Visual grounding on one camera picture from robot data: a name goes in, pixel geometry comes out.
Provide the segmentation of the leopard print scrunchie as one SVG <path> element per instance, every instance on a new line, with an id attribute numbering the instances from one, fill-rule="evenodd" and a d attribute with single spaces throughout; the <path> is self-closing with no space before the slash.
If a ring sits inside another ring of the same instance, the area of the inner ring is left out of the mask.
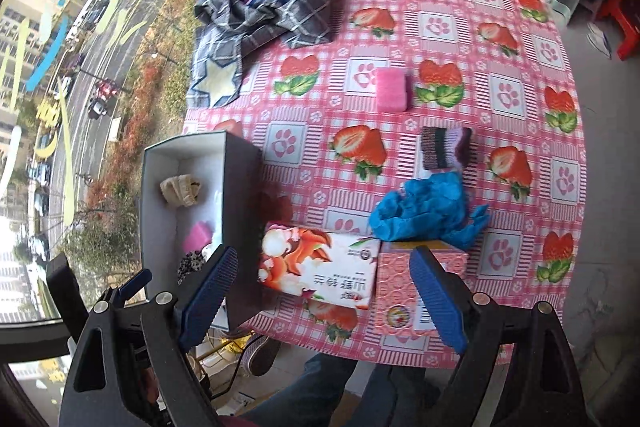
<path id="1" fill-rule="evenodd" d="M 189 251 L 180 260 L 177 268 L 177 281 L 181 285 L 186 277 L 198 272 L 205 265 L 205 259 L 201 251 Z"/>

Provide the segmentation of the pink sponge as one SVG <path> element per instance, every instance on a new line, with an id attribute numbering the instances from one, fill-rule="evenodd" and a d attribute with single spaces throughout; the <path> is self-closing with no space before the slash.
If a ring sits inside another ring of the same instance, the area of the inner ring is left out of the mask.
<path id="1" fill-rule="evenodd" d="M 407 77 L 403 69 L 379 67 L 375 69 L 376 108 L 382 113 L 402 113 L 408 108 Z"/>

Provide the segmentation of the grey plaid cloth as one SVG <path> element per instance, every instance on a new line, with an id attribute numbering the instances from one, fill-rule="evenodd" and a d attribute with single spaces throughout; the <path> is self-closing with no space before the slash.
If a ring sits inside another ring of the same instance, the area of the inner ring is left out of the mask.
<path id="1" fill-rule="evenodd" d="M 243 60 L 273 40 L 291 49 L 332 40 L 332 0 L 196 0 L 186 106 L 213 108 L 239 98 Z"/>

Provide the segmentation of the pink strawberry tablecloth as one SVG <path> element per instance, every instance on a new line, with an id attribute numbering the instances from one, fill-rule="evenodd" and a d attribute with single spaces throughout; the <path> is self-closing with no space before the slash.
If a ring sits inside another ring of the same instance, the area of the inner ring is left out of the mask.
<path id="1" fill-rule="evenodd" d="M 243 64 L 239 98 L 191 108 L 186 131 L 236 130 L 262 150 L 265 207 L 361 233 L 391 191 L 426 176 L 423 127 L 468 127 L 463 170 L 490 221 L 466 285 L 502 305 L 562 310 L 586 209 L 574 76 L 546 0 L 335 0 L 333 40 L 273 41 Z M 408 108 L 376 108 L 375 69 L 405 71 Z"/>

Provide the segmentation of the beige knitted item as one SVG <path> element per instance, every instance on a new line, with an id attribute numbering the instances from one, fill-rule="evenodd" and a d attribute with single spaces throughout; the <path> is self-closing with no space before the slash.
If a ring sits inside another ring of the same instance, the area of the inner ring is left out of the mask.
<path id="1" fill-rule="evenodd" d="M 190 174 L 171 176 L 160 182 L 160 194 L 172 208 L 192 207 L 198 203 L 201 182 Z"/>

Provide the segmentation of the grey cardboard box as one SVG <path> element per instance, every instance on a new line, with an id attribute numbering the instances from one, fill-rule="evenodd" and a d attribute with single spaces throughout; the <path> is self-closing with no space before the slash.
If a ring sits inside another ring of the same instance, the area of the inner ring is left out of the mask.
<path id="1" fill-rule="evenodd" d="M 149 298 L 178 289 L 186 238 L 195 225 L 204 223 L 213 245 L 234 248 L 239 259 L 238 275 L 212 325 L 233 331 L 260 311 L 261 163 L 257 146 L 227 131 L 177 135 L 144 150 L 139 229 L 142 267 L 152 273 L 145 289 Z M 201 190 L 195 205 L 172 208 L 160 184 L 182 174 L 198 181 Z"/>

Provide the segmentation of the pink item in box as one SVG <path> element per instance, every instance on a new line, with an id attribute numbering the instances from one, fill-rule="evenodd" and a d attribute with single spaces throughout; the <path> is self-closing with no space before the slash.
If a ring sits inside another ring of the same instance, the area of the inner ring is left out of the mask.
<path id="1" fill-rule="evenodd" d="M 183 239 L 182 249 L 186 254 L 201 251 L 208 244 L 212 243 L 213 232 L 204 221 L 198 221 L 190 228 L 186 238 Z"/>

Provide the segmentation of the floral tissue pack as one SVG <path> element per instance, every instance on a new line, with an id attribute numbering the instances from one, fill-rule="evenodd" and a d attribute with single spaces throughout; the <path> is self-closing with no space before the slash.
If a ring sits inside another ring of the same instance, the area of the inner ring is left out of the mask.
<path id="1" fill-rule="evenodd" d="M 258 281 L 295 297 L 367 310 L 381 241 L 297 225 L 268 225 L 262 236 Z"/>

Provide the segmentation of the blue cloth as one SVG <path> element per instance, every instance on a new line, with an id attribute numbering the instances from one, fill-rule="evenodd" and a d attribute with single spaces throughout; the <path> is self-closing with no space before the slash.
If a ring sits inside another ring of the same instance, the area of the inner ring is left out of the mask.
<path id="1" fill-rule="evenodd" d="M 447 171 L 408 180 L 387 193 L 371 212 L 369 227 L 386 243 L 443 241 L 468 251 L 489 221 L 488 206 L 469 210 L 461 174 Z"/>

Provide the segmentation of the person's legs in jeans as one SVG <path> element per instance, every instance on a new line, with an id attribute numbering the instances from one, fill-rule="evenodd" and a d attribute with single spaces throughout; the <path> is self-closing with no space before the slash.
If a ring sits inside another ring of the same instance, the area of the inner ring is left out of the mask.
<path id="1" fill-rule="evenodd" d="M 355 360 L 319 353 L 293 384 L 236 419 L 242 426 L 327 426 L 355 372 Z M 349 426 L 420 426 L 439 398 L 421 367 L 378 364 Z"/>

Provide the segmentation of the striped knitted sock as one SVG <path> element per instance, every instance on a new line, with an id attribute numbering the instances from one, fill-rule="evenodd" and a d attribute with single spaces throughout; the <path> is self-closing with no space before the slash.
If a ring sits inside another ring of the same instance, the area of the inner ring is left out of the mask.
<path id="1" fill-rule="evenodd" d="M 473 131 L 468 127 L 423 127 L 420 134 L 422 167 L 425 170 L 468 167 Z"/>

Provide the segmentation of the pink tissue box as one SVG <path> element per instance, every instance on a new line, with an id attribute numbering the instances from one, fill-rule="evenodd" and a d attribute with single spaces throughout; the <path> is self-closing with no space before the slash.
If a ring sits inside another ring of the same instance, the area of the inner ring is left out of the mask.
<path id="1" fill-rule="evenodd" d="M 468 255 L 445 242 L 383 243 L 378 254 L 371 306 L 376 333 L 400 337 L 437 336 L 436 326 L 410 277 L 410 254 L 419 246 L 430 248 L 446 271 L 460 277 L 465 272 Z"/>

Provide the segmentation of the red plastic stool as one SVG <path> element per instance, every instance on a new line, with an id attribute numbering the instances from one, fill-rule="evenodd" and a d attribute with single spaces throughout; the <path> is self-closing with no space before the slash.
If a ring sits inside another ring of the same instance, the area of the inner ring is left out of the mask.
<path id="1" fill-rule="evenodd" d="M 639 0 L 605 0 L 597 12 L 597 19 L 607 17 L 623 31 L 624 38 L 616 53 L 621 61 L 626 61 L 639 51 Z"/>

